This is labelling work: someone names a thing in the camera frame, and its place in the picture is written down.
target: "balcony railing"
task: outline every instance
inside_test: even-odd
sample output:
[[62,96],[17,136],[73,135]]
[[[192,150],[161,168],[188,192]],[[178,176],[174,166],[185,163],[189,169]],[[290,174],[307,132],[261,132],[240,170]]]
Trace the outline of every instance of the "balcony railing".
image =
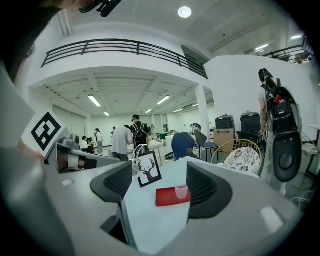
[[186,57],[174,51],[150,43],[126,39],[93,39],[61,46],[46,53],[46,57],[41,68],[49,63],[71,56],[103,52],[130,53],[162,59],[164,61],[177,64],[180,67],[187,68],[190,71],[208,79],[203,66],[186,59]]
[[291,64],[308,63],[312,60],[314,51],[306,37],[303,38],[302,45],[296,45],[282,50],[270,52],[262,57],[269,57]]

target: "blue chair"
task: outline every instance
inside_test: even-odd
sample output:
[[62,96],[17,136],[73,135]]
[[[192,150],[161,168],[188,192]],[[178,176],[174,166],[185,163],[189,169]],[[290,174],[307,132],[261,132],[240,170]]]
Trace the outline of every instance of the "blue chair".
[[173,150],[173,158],[177,161],[180,158],[187,156],[187,150],[193,150],[195,146],[195,140],[187,132],[176,133],[173,136],[171,147]]

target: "clear plastic cup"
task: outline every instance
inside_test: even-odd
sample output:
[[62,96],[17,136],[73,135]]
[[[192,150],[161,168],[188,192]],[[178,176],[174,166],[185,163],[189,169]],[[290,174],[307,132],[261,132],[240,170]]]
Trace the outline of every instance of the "clear plastic cup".
[[182,185],[182,186],[175,186],[175,195],[179,199],[185,199],[188,194],[188,186]]

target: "white partition wall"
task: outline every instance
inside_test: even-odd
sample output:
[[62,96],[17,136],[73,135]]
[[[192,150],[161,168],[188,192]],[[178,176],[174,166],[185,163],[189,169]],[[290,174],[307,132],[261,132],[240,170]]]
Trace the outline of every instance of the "white partition wall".
[[216,114],[234,117],[235,129],[241,131],[241,114],[259,112],[258,95],[261,82],[258,72],[266,68],[275,78],[281,79],[300,106],[302,131],[312,140],[316,131],[316,95],[304,64],[289,64],[280,60],[245,55],[218,56],[204,65],[212,89]]

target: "hair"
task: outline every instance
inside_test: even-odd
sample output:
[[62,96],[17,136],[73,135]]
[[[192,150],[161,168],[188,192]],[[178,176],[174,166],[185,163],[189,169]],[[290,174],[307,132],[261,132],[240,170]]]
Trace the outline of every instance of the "hair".
[[19,24],[19,28],[15,30],[11,26],[4,26],[7,27],[7,31],[3,32],[5,41],[2,46],[5,49],[3,63],[12,81],[15,80],[23,60],[36,39],[47,27],[50,20],[61,11],[53,6],[39,7],[43,2],[43,0],[21,1],[18,3],[18,8],[12,5],[12,10],[15,11],[15,23]]

